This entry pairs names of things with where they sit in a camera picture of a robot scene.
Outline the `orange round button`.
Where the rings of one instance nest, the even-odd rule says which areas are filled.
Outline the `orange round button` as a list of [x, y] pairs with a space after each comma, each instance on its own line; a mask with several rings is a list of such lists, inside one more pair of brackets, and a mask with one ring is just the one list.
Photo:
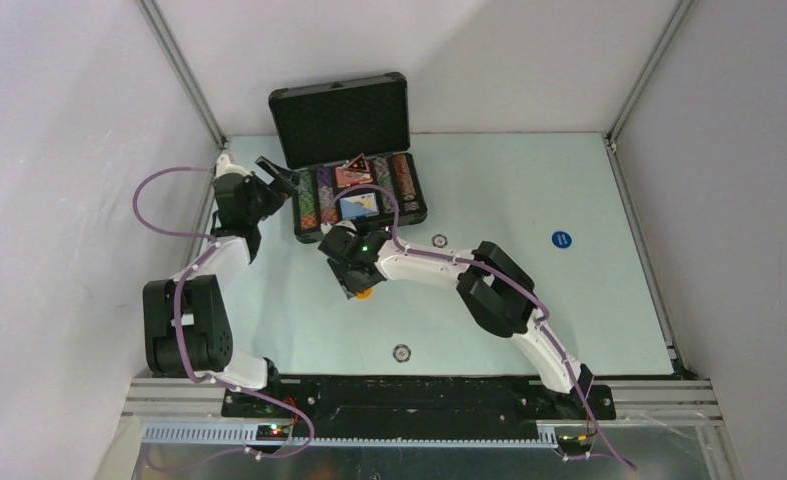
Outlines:
[[366, 299], [370, 298], [371, 295], [372, 295], [372, 289], [368, 288], [368, 289], [366, 289], [364, 291], [356, 293], [355, 297], [357, 299], [359, 299], [359, 300], [366, 300]]

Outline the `red playing card box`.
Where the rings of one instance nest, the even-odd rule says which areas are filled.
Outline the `red playing card box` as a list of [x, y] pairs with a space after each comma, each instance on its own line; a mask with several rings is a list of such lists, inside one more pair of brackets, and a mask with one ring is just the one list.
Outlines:
[[353, 169], [344, 166], [334, 168], [337, 187], [345, 189], [355, 185], [371, 184], [373, 176], [370, 169]]

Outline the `black poker set case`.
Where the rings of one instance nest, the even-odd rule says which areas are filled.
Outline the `black poker set case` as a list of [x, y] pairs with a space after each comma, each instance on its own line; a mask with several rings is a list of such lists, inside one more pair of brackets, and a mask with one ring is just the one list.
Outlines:
[[[338, 200], [372, 192], [380, 213], [348, 220], [362, 231], [418, 225], [428, 217], [411, 147], [408, 83], [404, 74], [381, 75], [280, 88], [268, 97], [288, 169], [300, 175], [292, 200], [294, 235], [319, 242], [326, 223], [343, 220]], [[371, 184], [337, 187], [334, 168], [363, 153]]]

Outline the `triangular dealer button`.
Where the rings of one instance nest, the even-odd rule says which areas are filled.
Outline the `triangular dealer button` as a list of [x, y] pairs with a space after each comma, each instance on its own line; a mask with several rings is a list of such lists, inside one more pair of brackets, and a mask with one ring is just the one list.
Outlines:
[[343, 169], [354, 174], [370, 174], [371, 169], [366, 156], [361, 153], [343, 165]]

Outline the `blue round button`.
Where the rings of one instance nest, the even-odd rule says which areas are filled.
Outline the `blue round button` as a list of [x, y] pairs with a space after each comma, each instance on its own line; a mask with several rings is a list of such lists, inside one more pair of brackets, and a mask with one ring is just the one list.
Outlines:
[[572, 246], [573, 238], [566, 231], [555, 231], [551, 236], [551, 241], [558, 249], [568, 249]]

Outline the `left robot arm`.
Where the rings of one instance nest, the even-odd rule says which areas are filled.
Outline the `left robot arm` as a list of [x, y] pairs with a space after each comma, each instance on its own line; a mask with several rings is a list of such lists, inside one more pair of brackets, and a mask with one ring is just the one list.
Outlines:
[[171, 278], [144, 286], [144, 340], [153, 373], [248, 390], [247, 404], [268, 417], [283, 408], [285, 390], [272, 381], [277, 370], [269, 359], [235, 348], [222, 290], [252, 264], [260, 222], [297, 195], [299, 176], [264, 157], [256, 164], [269, 180], [228, 151], [210, 168], [215, 210], [209, 231], [197, 236], [203, 250]]

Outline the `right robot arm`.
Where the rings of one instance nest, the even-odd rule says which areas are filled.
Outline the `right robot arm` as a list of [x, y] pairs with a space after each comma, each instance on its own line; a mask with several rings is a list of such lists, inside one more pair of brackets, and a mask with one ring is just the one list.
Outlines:
[[589, 368], [552, 330], [531, 277], [498, 245], [484, 241], [473, 250], [444, 250], [405, 242], [387, 230], [360, 233], [348, 221], [326, 224], [323, 233], [318, 249], [348, 297], [385, 281], [454, 290], [481, 329], [513, 341], [533, 364], [557, 414], [575, 418], [589, 407]]

